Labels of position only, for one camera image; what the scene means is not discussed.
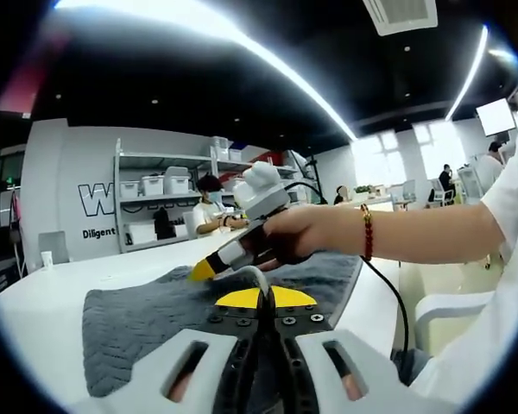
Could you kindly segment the person's right hand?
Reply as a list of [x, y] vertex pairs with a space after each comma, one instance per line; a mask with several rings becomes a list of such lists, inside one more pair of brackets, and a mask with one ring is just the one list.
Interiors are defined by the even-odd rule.
[[318, 251], [364, 254], [363, 213], [354, 208], [306, 205], [284, 210], [262, 226], [269, 253], [258, 267], [263, 271], [294, 265]]

